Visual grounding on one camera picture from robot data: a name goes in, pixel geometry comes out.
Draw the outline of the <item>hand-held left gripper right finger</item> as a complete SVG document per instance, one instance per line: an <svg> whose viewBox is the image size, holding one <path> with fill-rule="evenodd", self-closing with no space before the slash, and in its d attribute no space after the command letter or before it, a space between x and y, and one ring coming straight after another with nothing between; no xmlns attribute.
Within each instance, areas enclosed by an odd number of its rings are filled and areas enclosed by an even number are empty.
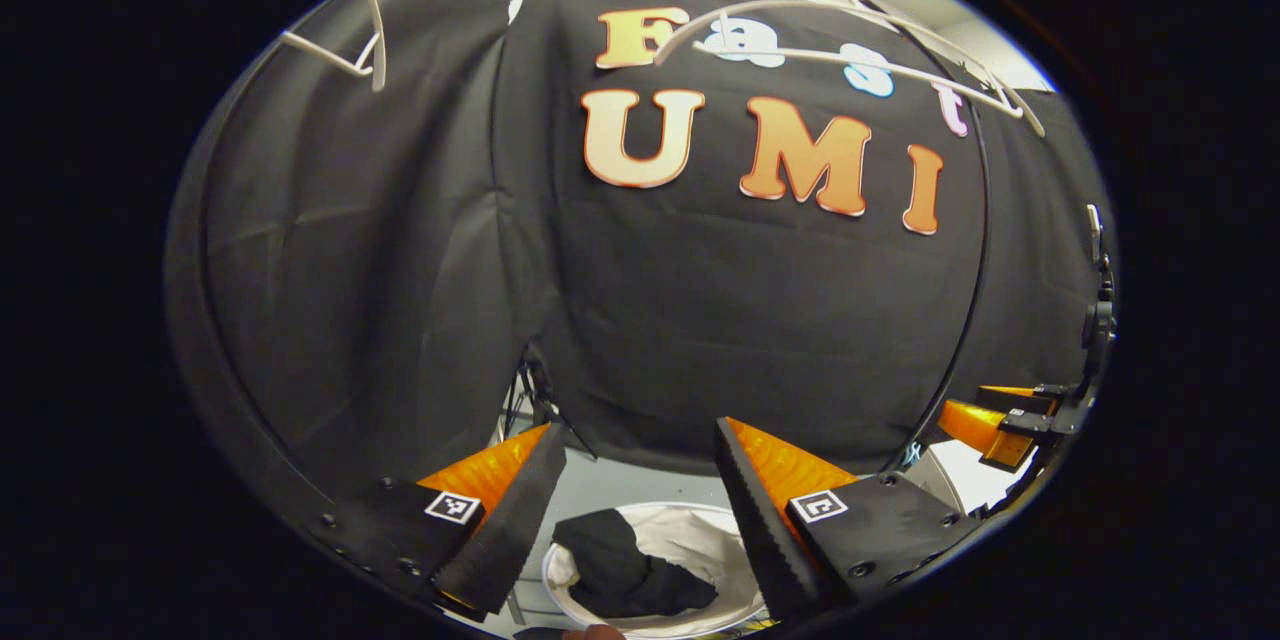
<svg viewBox="0 0 1280 640"><path fill-rule="evenodd" d="M714 447L777 621L878 605L942 564L979 525L904 474L858 477L737 419L716 421Z"/></svg>

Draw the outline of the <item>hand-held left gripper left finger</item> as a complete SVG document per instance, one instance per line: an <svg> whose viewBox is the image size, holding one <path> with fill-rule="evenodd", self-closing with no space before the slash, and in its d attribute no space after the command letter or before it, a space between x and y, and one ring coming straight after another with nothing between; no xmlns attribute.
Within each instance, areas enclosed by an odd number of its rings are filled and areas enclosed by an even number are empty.
<svg viewBox="0 0 1280 640"><path fill-rule="evenodd" d="M394 598L484 621L532 552L567 436L563 422L541 422L417 481L383 479L302 530Z"/></svg>

